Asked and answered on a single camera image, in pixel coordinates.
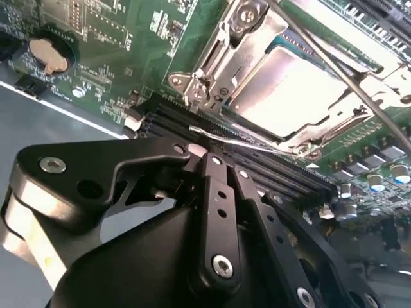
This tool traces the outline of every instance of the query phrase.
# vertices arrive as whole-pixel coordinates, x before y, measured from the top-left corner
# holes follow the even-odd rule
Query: electrolytic capacitor
[[[407,184],[411,181],[411,176],[408,174],[408,167],[404,164],[392,165],[390,167],[392,177],[398,184]]]
[[[345,205],[345,218],[346,219],[357,218],[357,204]]]
[[[379,193],[385,189],[382,175],[369,175],[367,179],[371,191]]]
[[[350,183],[341,184],[340,195],[341,195],[341,198],[343,199],[347,199],[351,197],[351,184]]]

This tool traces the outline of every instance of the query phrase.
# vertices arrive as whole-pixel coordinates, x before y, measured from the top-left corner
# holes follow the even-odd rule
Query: green circuit board
[[[0,0],[0,30],[27,41],[46,28],[73,45],[78,61],[60,76],[46,75],[29,51],[9,65],[123,124],[124,109],[138,103],[130,101],[132,91],[139,99],[153,92],[176,99],[168,74],[193,69],[226,6],[224,0]]]
[[[388,115],[400,127],[407,127],[411,124],[411,108],[386,109]],[[316,166],[312,170],[330,179],[333,178],[335,170],[332,168],[335,162],[346,162],[349,155],[361,157],[362,149],[366,146],[378,147],[378,141],[389,136],[390,130],[375,117],[358,124],[354,128],[342,133],[329,144],[321,149],[322,156],[314,160],[298,160],[301,166]],[[411,214],[411,183],[399,184],[392,177],[390,166],[393,164],[410,165],[406,155],[402,155],[395,160],[387,159],[387,162],[376,168],[370,168],[368,172],[354,175],[352,179],[346,181],[352,185],[352,197],[342,200],[342,204],[357,204],[358,219],[347,221],[344,224],[347,228],[366,228],[374,224],[376,220],[387,216],[409,216]],[[379,174],[383,176],[385,190],[373,192],[369,188],[367,175]]]

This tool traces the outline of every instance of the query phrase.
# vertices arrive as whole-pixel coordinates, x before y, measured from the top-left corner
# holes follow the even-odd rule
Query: motherboard
[[[45,73],[31,44],[9,66],[123,124],[124,109],[152,92],[175,99],[168,72],[193,68],[225,6],[220,0],[1,0],[0,30],[25,42],[62,39],[72,68]]]
[[[411,1],[279,5],[411,137]],[[337,184],[347,228],[411,215],[405,150],[264,0],[0,0],[0,31],[26,93],[121,126],[159,94]]]

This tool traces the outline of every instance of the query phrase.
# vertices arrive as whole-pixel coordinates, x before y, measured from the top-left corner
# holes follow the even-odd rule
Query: black connector
[[[37,99],[40,99],[41,95],[49,89],[49,85],[46,82],[27,74],[20,78],[14,87]]]

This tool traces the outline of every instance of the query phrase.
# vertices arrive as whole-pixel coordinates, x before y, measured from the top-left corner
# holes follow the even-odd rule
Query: surface-mount component
[[[378,142],[381,153],[389,160],[396,160],[402,157],[405,152],[397,145],[397,141],[393,136],[386,136]]]
[[[360,175],[364,172],[368,172],[370,169],[365,165],[362,158],[357,154],[350,154],[347,157],[347,168],[355,175]]]
[[[333,177],[338,181],[347,181],[354,177],[354,175],[347,170],[345,162],[334,162],[331,168],[333,170]]]
[[[30,37],[28,47],[48,75],[66,72],[78,57],[66,40],[49,30],[40,30]]]
[[[407,165],[394,164],[390,167],[392,177],[398,184],[407,184],[411,181]]]
[[[371,167],[378,167],[387,162],[375,146],[366,146],[362,148],[361,153],[363,161]]]
[[[370,187],[370,190],[372,192],[380,193],[385,190],[382,175],[372,174],[372,175],[367,176],[367,180],[368,180],[368,185]]]

